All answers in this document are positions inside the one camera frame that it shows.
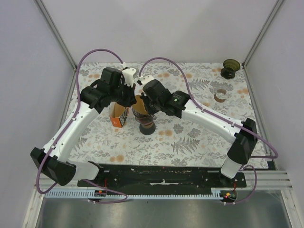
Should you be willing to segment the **brown paper coffee filter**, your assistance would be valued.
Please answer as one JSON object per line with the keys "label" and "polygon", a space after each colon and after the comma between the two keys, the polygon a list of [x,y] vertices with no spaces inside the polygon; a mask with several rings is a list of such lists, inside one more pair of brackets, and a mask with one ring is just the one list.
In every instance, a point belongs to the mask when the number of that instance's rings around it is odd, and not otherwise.
{"label": "brown paper coffee filter", "polygon": [[140,95],[136,95],[135,99],[136,99],[136,103],[133,104],[133,110],[135,110],[139,114],[148,115],[148,112],[146,111],[145,106],[144,106],[144,102],[140,98]]}

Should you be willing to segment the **orange coffee filter box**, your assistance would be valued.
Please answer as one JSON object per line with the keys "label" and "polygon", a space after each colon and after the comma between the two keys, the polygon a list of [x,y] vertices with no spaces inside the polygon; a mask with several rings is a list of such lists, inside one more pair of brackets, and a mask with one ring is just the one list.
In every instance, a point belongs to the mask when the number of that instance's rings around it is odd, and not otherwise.
{"label": "orange coffee filter box", "polygon": [[111,103],[109,117],[113,127],[123,128],[129,114],[129,107],[123,107],[118,103]]}

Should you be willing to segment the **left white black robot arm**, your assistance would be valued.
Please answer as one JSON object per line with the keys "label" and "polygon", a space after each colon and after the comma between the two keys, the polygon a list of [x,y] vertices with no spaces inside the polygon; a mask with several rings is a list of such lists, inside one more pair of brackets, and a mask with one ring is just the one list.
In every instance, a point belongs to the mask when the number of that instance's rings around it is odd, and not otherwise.
{"label": "left white black robot arm", "polygon": [[80,93],[68,119],[43,148],[34,148],[30,156],[38,169],[55,183],[65,186],[72,180],[88,179],[98,187],[104,183],[104,174],[90,162],[71,162],[70,153],[88,125],[111,103],[123,107],[135,104],[135,81],[138,71],[127,67],[122,71],[106,67],[101,77]]}

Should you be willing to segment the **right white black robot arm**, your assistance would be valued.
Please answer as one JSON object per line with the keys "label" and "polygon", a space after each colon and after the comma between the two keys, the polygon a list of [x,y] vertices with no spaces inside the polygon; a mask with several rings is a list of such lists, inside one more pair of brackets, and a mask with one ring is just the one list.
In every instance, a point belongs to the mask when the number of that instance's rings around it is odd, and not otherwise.
{"label": "right white black robot arm", "polygon": [[149,114],[163,112],[168,116],[192,121],[231,143],[227,158],[217,176],[221,186],[230,186],[235,181],[236,173],[248,163],[256,146],[256,122],[250,118],[241,121],[227,117],[197,103],[185,92],[171,93],[160,81],[152,77],[148,76],[137,82],[142,86],[141,99]]}

